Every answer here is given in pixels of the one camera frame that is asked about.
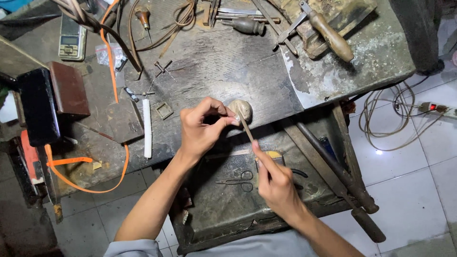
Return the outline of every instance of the sleeve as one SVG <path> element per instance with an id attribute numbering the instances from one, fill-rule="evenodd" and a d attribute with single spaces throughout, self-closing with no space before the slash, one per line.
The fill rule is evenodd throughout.
<path id="1" fill-rule="evenodd" d="M 163 257 L 156 240 L 117 241 L 108 246 L 103 257 Z"/>

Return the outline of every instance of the workbench surface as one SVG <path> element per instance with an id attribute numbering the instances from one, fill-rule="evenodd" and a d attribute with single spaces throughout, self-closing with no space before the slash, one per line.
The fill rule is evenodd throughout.
<path id="1" fill-rule="evenodd" d="M 173 22 L 172 11 L 182 2 L 168 0 L 161 1 L 160 5 L 143 3 L 152 10 L 150 23 L 153 39 L 166 31 L 164 27 Z M 136 93 L 147 91 L 152 83 L 151 78 L 158 71 L 154 60 L 162 64 L 173 60 L 168 69 L 177 82 L 168 74 L 154 79 L 152 90 L 155 95 L 148 97 L 152 110 L 153 158 L 147 160 L 143 157 L 143 139 L 130 143 L 127 172 L 174 156 L 181 143 L 179 111 L 195 106 L 205 96 L 212 96 L 225 104 L 238 98 L 247 100 L 253 107 L 250 127 L 255 128 L 410 76 L 415 68 L 401 25 L 388 0 L 377 2 L 375 13 L 369 15 L 362 26 L 356 27 L 348 39 L 355 56 L 350 64 L 341 61 L 333 52 L 328 52 L 321 59 L 310 60 L 302 50 L 298 37 L 294 37 L 292 43 L 300 57 L 293 56 L 285 46 L 273 52 L 271 28 L 263 37 L 241 34 L 220 22 L 209 29 L 200 21 L 202 14 L 197 16 L 191 28 L 186 27 L 178 33 L 163 58 L 158 59 L 158 56 L 164 44 L 140 52 L 145 70 L 139 81 L 127 81 L 126 86 Z M 271 16 L 280 16 L 268 2 L 262 1 L 261 4 Z M 255 9 L 251 2 L 241 0 L 223 0 L 221 6 Z M 130 2 L 122 16 L 121 37 L 124 39 L 128 38 L 129 9 Z M 143 38 L 136 42 L 137 46 L 145 46 L 149 39 L 144 38 L 146 34 L 135 17 L 132 28 L 134 38 Z M 60 18 L 26 33 L 14 44 L 42 62 L 62 62 L 58 58 L 59 31 Z M 112 135 L 105 115 L 106 107 L 114 103 L 110 73 L 108 67 L 97 63 L 95 54 L 95 46 L 101 44 L 100 37 L 89 32 L 84 62 L 64 63 L 79 68 L 83 73 L 91 115 L 81 122 Z M 128 98 L 122 90 L 118 92 L 121 92 L 120 98 Z M 160 102 L 167 102 L 174 111 L 166 120 L 160 119 L 154 110 Z M 142 113 L 141 104 L 138 104 L 138 108 Z M 102 168 L 95 171 L 92 170 L 92 164 L 59 166 L 71 180 L 82 187 L 91 187 L 121 175 L 125 150 L 120 144 L 75 124 L 63 131 L 65 136 L 78 140 L 77 145 L 69 147 L 71 150 L 64 151 L 65 157 L 89 154 L 103 162 Z M 241 133 L 241 130 L 232 128 L 228 136 L 237 133 Z M 62 195 L 75 190 L 63 183 L 60 186 Z"/>

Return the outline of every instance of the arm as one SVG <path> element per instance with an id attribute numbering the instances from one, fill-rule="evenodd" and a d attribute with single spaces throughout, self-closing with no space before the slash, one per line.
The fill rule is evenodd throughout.
<path id="1" fill-rule="evenodd" d="M 205 116 L 214 114 L 222 117 L 213 125 L 203 123 Z M 122 222 L 114 241 L 157 237 L 188 171 L 214 146 L 223 128 L 239 126 L 234 116 L 222 102 L 210 97 L 193 109 L 181 111 L 181 147 Z"/>
<path id="2" fill-rule="evenodd" d="M 275 163 L 254 141 L 252 149 L 259 158 L 259 194 L 266 204 L 309 241 L 321 257 L 362 257 L 350 243 L 339 236 L 304 205 L 295 191 L 292 171 Z"/>

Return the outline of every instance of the black scissors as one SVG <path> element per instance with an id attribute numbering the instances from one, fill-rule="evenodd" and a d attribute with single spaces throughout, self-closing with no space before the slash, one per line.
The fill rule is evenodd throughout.
<path id="1" fill-rule="evenodd" d="M 241 185 L 241 189 L 245 192 L 251 192 L 254 188 L 252 183 L 248 180 L 251 180 L 254 176 L 250 171 L 244 171 L 239 177 L 226 178 L 220 181 L 215 181 L 216 184 L 226 184 L 226 185 Z"/>

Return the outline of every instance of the power strip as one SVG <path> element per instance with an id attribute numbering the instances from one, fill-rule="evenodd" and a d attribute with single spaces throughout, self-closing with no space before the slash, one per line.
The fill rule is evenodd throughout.
<path id="1" fill-rule="evenodd" d="M 444 117 L 457 119 L 457 108 L 439 104 L 436 102 L 424 102 L 418 108 L 420 112 L 434 113 L 436 115 L 443 115 Z"/>

